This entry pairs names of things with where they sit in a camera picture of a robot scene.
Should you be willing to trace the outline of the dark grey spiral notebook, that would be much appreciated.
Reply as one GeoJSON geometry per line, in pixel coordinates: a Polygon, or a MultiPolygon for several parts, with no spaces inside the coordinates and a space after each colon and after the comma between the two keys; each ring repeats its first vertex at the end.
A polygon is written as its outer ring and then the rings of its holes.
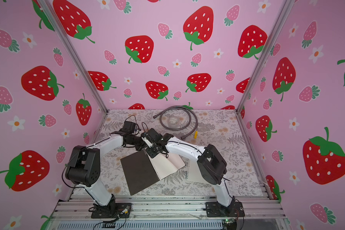
{"type": "Polygon", "coordinates": [[[141,150],[122,158],[121,165],[129,193],[133,196],[182,169],[186,164],[174,153],[167,158],[161,153],[151,158],[146,151],[141,150]]]}

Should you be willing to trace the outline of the white spiral notebook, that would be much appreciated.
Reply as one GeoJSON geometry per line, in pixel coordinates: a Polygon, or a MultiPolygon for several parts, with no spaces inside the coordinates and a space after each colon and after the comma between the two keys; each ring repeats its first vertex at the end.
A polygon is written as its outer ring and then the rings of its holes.
{"type": "Polygon", "coordinates": [[[210,185],[210,183],[207,182],[202,177],[202,174],[201,174],[201,172],[199,170],[197,162],[192,161],[192,160],[188,161],[188,171],[187,171],[186,179],[188,181],[190,181],[190,182],[202,183],[202,184],[210,185]]]}

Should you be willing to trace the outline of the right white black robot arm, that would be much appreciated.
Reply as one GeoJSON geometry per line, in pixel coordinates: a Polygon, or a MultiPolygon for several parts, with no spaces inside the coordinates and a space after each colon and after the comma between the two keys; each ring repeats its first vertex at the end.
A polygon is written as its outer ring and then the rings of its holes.
{"type": "Polygon", "coordinates": [[[193,145],[172,134],[161,135],[153,128],[142,133],[141,139],[145,142],[146,152],[151,158],[163,153],[177,154],[195,162],[203,179],[215,189],[218,204],[227,210],[233,208],[235,199],[226,186],[227,163],[214,145],[193,145]]]}

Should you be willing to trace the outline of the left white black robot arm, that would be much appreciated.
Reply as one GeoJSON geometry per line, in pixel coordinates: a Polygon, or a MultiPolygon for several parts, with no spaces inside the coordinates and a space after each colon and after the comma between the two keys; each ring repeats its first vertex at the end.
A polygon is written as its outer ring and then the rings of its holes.
{"type": "Polygon", "coordinates": [[[119,131],[109,134],[104,140],[88,146],[76,146],[63,175],[75,187],[83,188],[99,207],[106,207],[112,202],[113,195],[108,192],[100,179],[101,159],[120,147],[133,147],[141,150],[144,142],[138,133],[139,126],[132,121],[125,121],[119,131]]]}

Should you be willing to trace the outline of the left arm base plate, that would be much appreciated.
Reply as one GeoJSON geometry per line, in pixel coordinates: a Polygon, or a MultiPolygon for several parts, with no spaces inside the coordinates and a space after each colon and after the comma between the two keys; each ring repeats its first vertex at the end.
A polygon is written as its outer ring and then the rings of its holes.
{"type": "Polygon", "coordinates": [[[92,219],[129,218],[131,206],[131,203],[112,203],[107,206],[94,204],[93,207],[89,208],[89,212],[92,213],[92,219]]]}

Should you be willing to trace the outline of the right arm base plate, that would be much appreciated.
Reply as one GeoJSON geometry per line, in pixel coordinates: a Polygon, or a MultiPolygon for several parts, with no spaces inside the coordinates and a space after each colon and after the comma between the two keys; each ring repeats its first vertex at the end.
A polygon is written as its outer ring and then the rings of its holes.
{"type": "Polygon", "coordinates": [[[232,201],[228,207],[218,202],[206,202],[204,211],[208,217],[239,218],[245,217],[245,212],[241,202],[232,201]]]}

